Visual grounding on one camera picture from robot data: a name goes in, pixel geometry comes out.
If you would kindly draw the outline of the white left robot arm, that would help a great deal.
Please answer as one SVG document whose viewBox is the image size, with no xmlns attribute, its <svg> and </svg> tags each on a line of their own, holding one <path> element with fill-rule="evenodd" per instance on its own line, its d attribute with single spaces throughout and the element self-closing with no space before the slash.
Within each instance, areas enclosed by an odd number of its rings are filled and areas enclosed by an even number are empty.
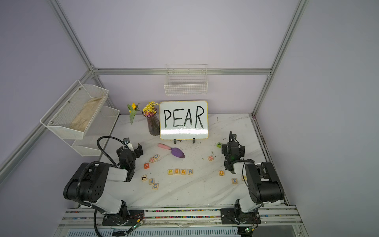
<svg viewBox="0 0 379 237">
<path fill-rule="evenodd" d="M 116 150 L 119 158 L 118 163 L 105 152 L 100 144 L 103 139 L 107 138 L 122 144 Z M 113 136 L 99 137 L 96 145 L 110 162 L 82 163 L 65 186 L 63 196 L 67 200 L 77 202 L 80 206 L 94 210 L 93 226 L 96 236 L 101 236 L 97 225 L 97 214 L 101 213 L 105 219 L 114 225 L 129 225 L 130 228 L 127 231 L 118 231 L 115 234 L 117 237 L 126 237 L 144 224 L 144 211 L 138 214 L 130 213 L 126 201 L 113 196 L 106 190 L 106 184 L 130 182 L 135 174 L 136 160 L 144 154 L 143 147 L 138 144 L 137 149 L 133 149 L 129 138 L 121 140 Z"/>
</svg>

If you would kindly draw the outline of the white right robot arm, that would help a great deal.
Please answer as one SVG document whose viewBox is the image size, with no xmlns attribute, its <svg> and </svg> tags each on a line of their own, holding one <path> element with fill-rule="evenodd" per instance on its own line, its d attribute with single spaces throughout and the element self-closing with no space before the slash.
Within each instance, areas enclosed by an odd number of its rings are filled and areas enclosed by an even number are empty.
<svg viewBox="0 0 379 237">
<path fill-rule="evenodd" d="M 244 159 L 245 147 L 230 140 L 221 145 L 225 156 L 224 167 L 232 174 L 240 175 L 248 195 L 236 200 L 232 209 L 222 209 L 223 224 L 259 224 L 258 209 L 269 203 L 280 202 L 285 192 L 271 162 L 255 163 Z"/>
</svg>

